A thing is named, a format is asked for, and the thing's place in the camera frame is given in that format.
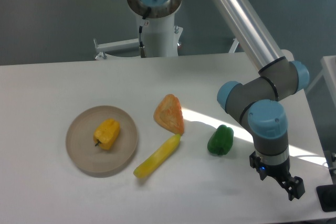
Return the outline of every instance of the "beige plate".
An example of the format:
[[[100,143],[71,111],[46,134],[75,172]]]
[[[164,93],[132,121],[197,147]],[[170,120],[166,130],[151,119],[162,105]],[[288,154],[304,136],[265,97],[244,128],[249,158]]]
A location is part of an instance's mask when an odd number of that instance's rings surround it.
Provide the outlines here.
[[[106,151],[94,146],[93,133],[108,118],[119,121],[120,133]],[[72,161],[94,176],[121,167],[132,156],[137,142],[137,128],[126,112],[112,106],[98,106],[84,111],[72,122],[67,132],[66,148]]]

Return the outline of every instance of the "black cable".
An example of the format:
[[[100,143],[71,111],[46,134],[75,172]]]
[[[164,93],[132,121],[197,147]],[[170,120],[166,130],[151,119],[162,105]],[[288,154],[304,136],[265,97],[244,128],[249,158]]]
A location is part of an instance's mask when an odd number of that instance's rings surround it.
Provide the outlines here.
[[[152,10],[152,8],[148,7],[145,14],[142,16],[142,19],[146,19],[149,16],[149,14],[151,13],[151,10]],[[144,45],[143,45],[143,42],[142,42],[141,34],[142,34],[142,26],[140,25],[139,26],[139,44],[140,44],[140,47],[143,47]]]

